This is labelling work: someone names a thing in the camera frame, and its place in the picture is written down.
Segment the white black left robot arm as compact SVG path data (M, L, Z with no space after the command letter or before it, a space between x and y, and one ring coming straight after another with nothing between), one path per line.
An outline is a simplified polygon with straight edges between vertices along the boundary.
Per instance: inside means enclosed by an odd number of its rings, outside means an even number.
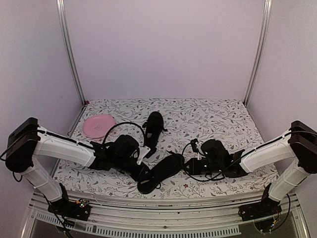
M0 159L11 172L26 178L61 214L70 215L74 208L65 188L48 174L38 156L70 161L91 170L115 169L139 181L150 171L142 161L149 151L130 135L120 135L114 142L87 143L51 132L39 126L36 118L28 118L10 134Z

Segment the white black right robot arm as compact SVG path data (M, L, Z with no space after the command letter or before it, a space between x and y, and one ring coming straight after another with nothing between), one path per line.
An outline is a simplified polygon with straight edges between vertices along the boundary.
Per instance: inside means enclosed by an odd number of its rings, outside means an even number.
M208 181L219 180L220 177L241 178L261 167L292 160L277 181L265 188L256 206L260 216L267 216L288 192L317 172L317 133L299 120L292 122L291 127L280 136L248 152L240 150L230 154L222 142L215 139L201 145L194 140L190 145L198 157L183 163L183 170L188 176L209 175Z

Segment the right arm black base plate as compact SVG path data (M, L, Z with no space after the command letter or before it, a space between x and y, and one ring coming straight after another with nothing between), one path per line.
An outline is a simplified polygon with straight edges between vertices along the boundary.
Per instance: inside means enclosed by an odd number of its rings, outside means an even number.
M280 202L273 201L269 198L239 207L238 215L242 221L249 221L278 214L282 211Z

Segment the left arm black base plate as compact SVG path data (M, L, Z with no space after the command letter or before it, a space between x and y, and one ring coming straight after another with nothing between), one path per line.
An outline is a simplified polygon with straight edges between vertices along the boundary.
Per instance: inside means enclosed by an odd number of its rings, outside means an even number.
M56 202L49 202L48 211L62 217L88 221L91 206L83 199L74 202L62 198Z

